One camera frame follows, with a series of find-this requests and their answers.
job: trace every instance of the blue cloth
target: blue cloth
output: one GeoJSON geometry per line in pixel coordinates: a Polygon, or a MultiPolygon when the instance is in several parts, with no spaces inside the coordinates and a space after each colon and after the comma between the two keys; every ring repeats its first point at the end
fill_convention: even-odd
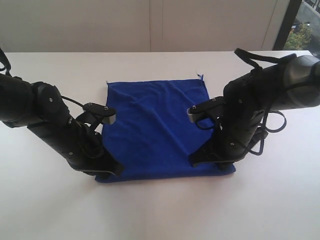
{"type": "MultiPolygon", "coordinates": [[[[116,108],[116,121],[105,124],[103,144],[121,162],[121,177],[101,183],[233,173],[233,165],[219,170],[215,164],[191,167],[188,155],[211,137],[189,121],[187,109],[209,99],[201,79],[108,83],[107,104],[116,108]]],[[[210,121],[201,122],[212,125],[210,121]]]]}

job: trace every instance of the white wall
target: white wall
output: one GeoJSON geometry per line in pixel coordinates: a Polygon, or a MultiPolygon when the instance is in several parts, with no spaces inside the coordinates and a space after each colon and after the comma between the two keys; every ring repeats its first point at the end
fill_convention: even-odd
{"type": "Polygon", "coordinates": [[[0,0],[7,52],[271,50],[289,0],[0,0]]]}

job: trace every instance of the white table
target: white table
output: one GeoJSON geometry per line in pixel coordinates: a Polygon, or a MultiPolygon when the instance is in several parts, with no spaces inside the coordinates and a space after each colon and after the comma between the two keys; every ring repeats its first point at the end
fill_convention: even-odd
{"type": "MultiPolygon", "coordinates": [[[[106,81],[190,79],[199,73],[210,97],[216,97],[251,69],[232,52],[7,56],[13,75],[99,104],[106,100],[106,81]]],[[[82,112],[67,104],[73,116],[82,112]]],[[[25,127],[1,123],[0,239],[319,239],[320,108],[285,114],[286,129],[268,136],[262,156],[248,154],[236,163],[235,174],[114,184],[72,170],[25,127]]],[[[270,116],[270,127],[281,124],[281,117],[270,116]]]]}

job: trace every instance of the blue towel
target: blue towel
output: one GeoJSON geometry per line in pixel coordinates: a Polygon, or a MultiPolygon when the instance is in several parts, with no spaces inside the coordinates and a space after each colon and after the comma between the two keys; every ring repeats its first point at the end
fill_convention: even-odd
{"type": "MultiPolygon", "coordinates": [[[[116,121],[103,126],[103,144],[125,169],[121,177],[96,180],[112,183],[233,173],[233,165],[222,171],[214,163],[191,167],[188,161],[212,130],[198,129],[189,121],[187,109],[208,99],[203,76],[108,83],[107,104],[116,108],[116,121]]],[[[212,125],[209,120],[201,123],[212,125]]]]}

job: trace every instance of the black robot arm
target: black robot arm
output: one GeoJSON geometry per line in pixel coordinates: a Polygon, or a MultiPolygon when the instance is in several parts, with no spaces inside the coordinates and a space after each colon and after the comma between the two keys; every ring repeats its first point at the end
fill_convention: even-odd
{"type": "Polygon", "coordinates": [[[10,75],[10,63],[0,49],[0,121],[10,128],[27,128],[51,146],[69,165],[88,175],[107,178],[119,176],[123,166],[103,146],[95,129],[116,120],[114,108],[87,103],[82,105],[61,96],[55,86],[44,82],[28,83],[10,75]],[[70,115],[63,98],[79,104],[84,112],[70,115]]]}
{"type": "Polygon", "coordinates": [[[320,61],[314,56],[295,54],[283,58],[259,56],[241,49],[235,51],[254,69],[223,89],[223,96],[215,97],[187,110],[191,122],[210,118],[213,133],[196,152],[189,155],[192,166],[216,163],[218,167],[243,159],[247,153],[261,155],[268,133],[281,131],[266,127],[269,113],[279,110],[315,107],[320,104],[320,61]],[[275,63],[262,69],[255,61],[275,63]],[[258,152],[252,148],[260,142],[258,152]]]}

